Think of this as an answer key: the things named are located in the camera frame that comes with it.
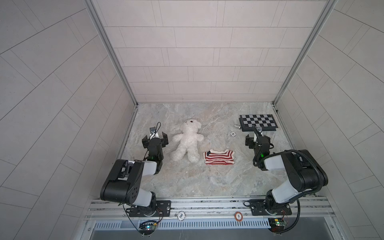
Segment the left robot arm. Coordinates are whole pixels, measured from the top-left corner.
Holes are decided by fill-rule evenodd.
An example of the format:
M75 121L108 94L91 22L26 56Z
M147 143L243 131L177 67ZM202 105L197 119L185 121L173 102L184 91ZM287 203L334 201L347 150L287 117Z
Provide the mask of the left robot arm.
M143 160L116 160L100 192L100 199L130 207L130 217L168 217L171 201L158 201L154 192L141 189L142 177L156 175L163 165L163 148L168 136L144 137L143 147L149 155Z

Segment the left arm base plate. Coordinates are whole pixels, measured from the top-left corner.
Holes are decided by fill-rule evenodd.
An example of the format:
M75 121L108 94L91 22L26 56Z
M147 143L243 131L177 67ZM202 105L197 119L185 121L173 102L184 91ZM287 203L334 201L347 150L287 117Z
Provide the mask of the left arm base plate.
M148 207L132 206L128 212L130 217L169 217L171 211L171 201L156 201Z

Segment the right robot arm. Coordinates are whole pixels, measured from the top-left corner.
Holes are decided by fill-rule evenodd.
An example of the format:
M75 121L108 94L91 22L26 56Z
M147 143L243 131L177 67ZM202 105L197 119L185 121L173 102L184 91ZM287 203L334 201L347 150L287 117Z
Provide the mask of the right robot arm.
M254 216L290 215L290 204L319 192L329 182L325 171L307 150L285 150L271 154L270 150L274 147L271 139L260 133L253 138L247 135L245 145L254 150L255 167L262 171L284 170L288 176L288 180L266 193L265 200L244 202Z

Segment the white teddy bear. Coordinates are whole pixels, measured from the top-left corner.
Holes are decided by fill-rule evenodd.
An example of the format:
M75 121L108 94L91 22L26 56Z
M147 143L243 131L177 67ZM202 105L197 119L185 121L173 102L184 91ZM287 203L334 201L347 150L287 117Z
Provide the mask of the white teddy bear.
M182 133L173 137L173 141L179 143L177 149L171 153L173 161L180 161L185 154L187 154L188 160L191 163L199 161L198 143L202 142L205 138L202 134L198 133L201 127L202 124L195 119L186 120L181 125Z

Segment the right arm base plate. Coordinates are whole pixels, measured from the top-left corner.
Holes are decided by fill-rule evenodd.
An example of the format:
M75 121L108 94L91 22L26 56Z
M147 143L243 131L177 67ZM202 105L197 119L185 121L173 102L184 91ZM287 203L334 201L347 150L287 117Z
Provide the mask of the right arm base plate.
M288 203L278 204L274 200L253 199L244 201L243 205L251 209L252 216L292 215L292 210Z

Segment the red white striped sweater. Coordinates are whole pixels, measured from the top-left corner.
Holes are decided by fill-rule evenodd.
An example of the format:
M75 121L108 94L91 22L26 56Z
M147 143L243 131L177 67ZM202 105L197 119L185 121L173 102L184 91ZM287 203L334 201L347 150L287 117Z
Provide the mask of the red white striped sweater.
M206 165L233 165L235 163L235 152L232 150L215 151L209 150L203 153Z

